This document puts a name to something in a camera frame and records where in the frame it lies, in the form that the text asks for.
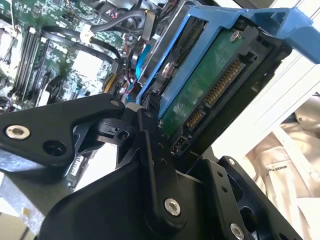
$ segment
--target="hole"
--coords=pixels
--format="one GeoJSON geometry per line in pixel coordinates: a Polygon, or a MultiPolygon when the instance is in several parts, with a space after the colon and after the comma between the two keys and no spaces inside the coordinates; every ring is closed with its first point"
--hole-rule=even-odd
{"type": "Polygon", "coordinates": [[[245,57],[249,60],[249,61],[255,61],[258,59],[258,57],[252,53],[252,52],[248,52],[245,57]]]}
{"type": "Polygon", "coordinates": [[[152,118],[152,114],[151,114],[150,112],[145,111],[144,114],[145,114],[147,117],[152,118]]]}
{"type": "Polygon", "coordinates": [[[66,146],[57,140],[48,140],[43,144],[43,150],[54,157],[60,157],[67,151],[66,146]]]}
{"type": "Polygon", "coordinates": [[[285,235],[283,235],[281,232],[279,233],[279,237],[281,240],[289,240],[285,235]]]}
{"type": "Polygon", "coordinates": [[[157,145],[159,148],[161,148],[161,149],[164,148],[164,146],[163,146],[162,143],[160,143],[160,142],[158,142],[156,145],[157,145]]]}
{"type": "Polygon", "coordinates": [[[244,223],[245,228],[252,235],[257,235],[257,218],[250,208],[244,207],[240,210],[240,214],[244,223]]]}
{"type": "Polygon", "coordinates": [[[177,207],[177,205],[176,205],[174,202],[170,202],[170,203],[169,203],[169,206],[170,206],[170,208],[172,208],[172,210],[174,210],[174,211],[177,211],[177,210],[178,210],[178,207],[177,207]]]}
{"type": "Polygon", "coordinates": [[[238,202],[244,197],[244,192],[239,186],[239,182],[236,182],[233,180],[231,177],[228,177],[230,185],[231,185],[231,190],[234,194],[235,200],[238,202]]]}
{"type": "Polygon", "coordinates": [[[181,146],[180,151],[181,151],[181,152],[184,152],[184,151],[189,147],[189,145],[190,145],[190,144],[188,144],[188,143],[184,143],[184,144],[181,146]]]}
{"type": "Polygon", "coordinates": [[[263,41],[261,42],[261,44],[262,44],[263,46],[265,46],[266,48],[268,48],[268,47],[271,45],[269,42],[267,42],[267,41],[265,41],[265,40],[263,40],[263,41]]]}
{"type": "Polygon", "coordinates": [[[73,135],[73,137],[72,137],[73,144],[76,144],[79,138],[80,138],[79,134],[73,135]]]}
{"type": "Polygon", "coordinates": [[[118,139],[125,140],[129,137],[129,133],[127,131],[122,131],[118,134],[118,139]]]}
{"type": "Polygon", "coordinates": [[[14,129],[12,129],[12,132],[13,132],[14,135],[18,135],[18,136],[21,136],[22,134],[25,133],[25,132],[24,132],[22,129],[20,129],[20,128],[14,128],[14,129]]]}
{"type": "Polygon", "coordinates": [[[225,186],[222,186],[221,189],[222,189],[225,193],[228,192],[228,189],[227,189],[225,186]]]}

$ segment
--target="black cable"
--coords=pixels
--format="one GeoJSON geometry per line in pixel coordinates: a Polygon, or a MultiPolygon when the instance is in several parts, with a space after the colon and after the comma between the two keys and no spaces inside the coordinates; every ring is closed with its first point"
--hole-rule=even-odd
{"type": "Polygon", "coordinates": [[[91,54],[91,55],[103,60],[103,61],[107,61],[110,64],[112,64],[114,61],[114,59],[112,57],[110,57],[109,55],[107,55],[103,52],[97,51],[97,50],[92,49],[92,48],[85,46],[85,45],[81,45],[81,44],[74,42],[70,39],[67,39],[63,36],[58,36],[53,33],[47,32],[45,30],[42,31],[42,35],[51,41],[62,43],[62,44],[68,45],[70,47],[73,47],[75,49],[78,49],[80,51],[86,52],[88,54],[91,54]]]}
{"type": "Polygon", "coordinates": [[[141,4],[142,4],[142,0],[137,0],[135,5],[133,5],[130,10],[139,9],[141,7],[141,4]]]}
{"type": "MultiPolygon", "coordinates": [[[[59,33],[62,35],[68,35],[70,37],[76,38],[77,40],[80,39],[80,32],[72,30],[72,29],[60,27],[60,26],[44,26],[42,28],[42,31],[46,31],[48,33],[59,33]]],[[[118,50],[114,46],[112,46],[111,44],[109,44],[107,42],[98,40],[96,38],[91,38],[90,43],[98,45],[104,49],[109,50],[110,52],[114,53],[118,59],[121,58],[118,50]]]]}
{"type": "Polygon", "coordinates": [[[125,28],[123,26],[113,26],[110,29],[108,29],[108,32],[120,32],[120,33],[125,33],[125,34],[129,34],[129,35],[141,35],[142,32],[144,31],[143,28],[141,29],[128,29],[125,28]]]}
{"type": "Polygon", "coordinates": [[[29,233],[29,228],[28,227],[26,227],[25,228],[25,230],[23,231],[23,233],[22,233],[22,235],[21,235],[21,237],[19,238],[19,240],[25,240],[26,239],[26,236],[27,236],[27,234],[29,233]]]}
{"type": "Polygon", "coordinates": [[[138,23],[137,28],[138,29],[142,28],[145,24],[145,21],[146,21],[146,10],[136,9],[136,10],[128,11],[128,12],[124,13],[123,15],[120,15],[117,18],[115,18],[107,23],[99,24],[99,25],[92,25],[90,30],[93,33],[104,32],[104,31],[107,31],[110,28],[115,27],[116,25],[122,23],[124,20],[131,19],[131,18],[139,18],[140,21],[138,23]]]}
{"type": "Polygon", "coordinates": [[[175,7],[177,6],[178,1],[176,0],[175,2],[173,2],[170,6],[168,6],[168,8],[166,9],[166,11],[159,16],[158,18],[158,22],[161,22],[162,20],[164,20],[167,16],[169,16],[169,14],[175,9],[175,7]]]}

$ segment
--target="white fabric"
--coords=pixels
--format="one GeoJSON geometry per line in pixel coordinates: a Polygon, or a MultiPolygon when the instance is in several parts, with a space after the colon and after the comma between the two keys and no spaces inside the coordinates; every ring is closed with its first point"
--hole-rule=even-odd
{"type": "Polygon", "coordinates": [[[304,240],[320,240],[319,227],[313,229],[319,226],[313,209],[320,209],[320,139],[298,123],[281,127],[253,149],[251,178],[263,180],[269,200],[304,240]]]}

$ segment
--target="screw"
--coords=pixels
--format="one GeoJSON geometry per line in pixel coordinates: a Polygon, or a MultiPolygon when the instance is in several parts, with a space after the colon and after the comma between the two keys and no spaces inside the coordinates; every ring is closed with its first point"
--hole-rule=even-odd
{"type": "Polygon", "coordinates": [[[242,232],[241,228],[236,223],[230,224],[230,230],[233,233],[233,235],[236,237],[236,239],[244,240],[245,235],[242,232]]]}
{"type": "Polygon", "coordinates": [[[234,43],[239,38],[240,38],[240,32],[239,31],[235,31],[230,37],[230,42],[234,43]]]}
{"type": "Polygon", "coordinates": [[[144,114],[145,114],[147,117],[152,118],[152,114],[151,114],[150,112],[145,111],[144,114]]]}
{"type": "Polygon", "coordinates": [[[235,163],[235,161],[234,161],[233,159],[228,158],[228,161],[229,161],[229,163],[230,163],[231,165],[236,165],[236,163],[235,163]]]}
{"type": "Polygon", "coordinates": [[[22,214],[24,217],[28,218],[28,217],[30,216],[30,211],[29,211],[28,208],[23,207],[23,208],[21,208],[21,214],[22,214]]]}
{"type": "Polygon", "coordinates": [[[24,140],[30,136],[30,131],[25,126],[11,125],[6,128],[5,134],[11,139],[24,140]]]}
{"type": "Polygon", "coordinates": [[[174,200],[173,198],[167,198],[164,201],[164,207],[165,207],[165,210],[167,210],[167,212],[169,214],[171,214],[172,216],[175,216],[175,217],[179,216],[179,214],[181,212],[179,203],[176,200],[174,200]]]}
{"type": "Polygon", "coordinates": [[[115,106],[117,106],[117,107],[119,107],[119,103],[117,102],[117,101],[115,101],[115,100],[111,100],[111,103],[113,104],[113,105],[115,105],[115,106]]]}

